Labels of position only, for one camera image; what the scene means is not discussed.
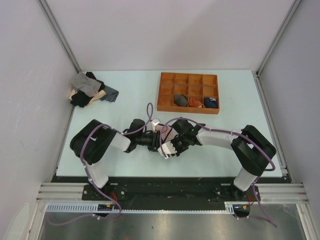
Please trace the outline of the pink underwear navy trim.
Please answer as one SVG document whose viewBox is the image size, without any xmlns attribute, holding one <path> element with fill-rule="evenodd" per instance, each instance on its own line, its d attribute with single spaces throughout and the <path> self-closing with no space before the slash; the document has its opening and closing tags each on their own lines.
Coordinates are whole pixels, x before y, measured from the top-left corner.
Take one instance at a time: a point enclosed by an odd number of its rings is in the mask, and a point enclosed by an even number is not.
<svg viewBox="0 0 320 240">
<path fill-rule="evenodd" d="M 161 140 L 163 143 L 170 142 L 178 135 L 177 131 L 170 125 L 164 126 L 163 124 L 158 124 L 155 126 L 155 130 L 161 133 Z"/>
</svg>

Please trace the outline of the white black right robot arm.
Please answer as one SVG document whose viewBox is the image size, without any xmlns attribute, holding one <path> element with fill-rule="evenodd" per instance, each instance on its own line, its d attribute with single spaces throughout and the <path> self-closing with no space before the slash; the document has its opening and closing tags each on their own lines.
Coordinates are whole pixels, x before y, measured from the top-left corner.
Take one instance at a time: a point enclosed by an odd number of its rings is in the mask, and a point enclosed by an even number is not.
<svg viewBox="0 0 320 240">
<path fill-rule="evenodd" d="M 241 169 L 233 180 L 230 194 L 237 201 L 242 201 L 248 196 L 249 187 L 264 172 L 276 169 L 272 162 L 277 153 L 276 148 L 252 125 L 246 125 L 240 130 L 227 130 L 181 118 L 171 127 L 177 133 L 170 141 L 176 155 L 195 145 L 217 146 L 234 152 Z"/>
</svg>

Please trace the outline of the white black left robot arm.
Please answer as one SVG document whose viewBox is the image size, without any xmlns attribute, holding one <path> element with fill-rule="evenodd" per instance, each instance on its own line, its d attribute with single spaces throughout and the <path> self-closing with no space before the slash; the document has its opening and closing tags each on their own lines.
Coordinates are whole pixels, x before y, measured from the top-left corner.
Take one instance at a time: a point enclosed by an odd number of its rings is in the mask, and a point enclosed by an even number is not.
<svg viewBox="0 0 320 240">
<path fill-rule="evenodd" d="M 123 132 L 94 119 L 72 138 L 69 147 L 80 158 L 89 181 L 95 185 L 93 194 L 105 200 L 111 193 L 111 188 L 106 184 L 109 176 L 100 164 L 106 151 L 116 148 L 130 153 L 137 146 L 145 146 L 150 152 L 156 152 L 160 147 L 159 139 L 160 130 L 155 127 L 147 130 L 146 123 L 141 119 L 134 119 Z"/>
</svg>

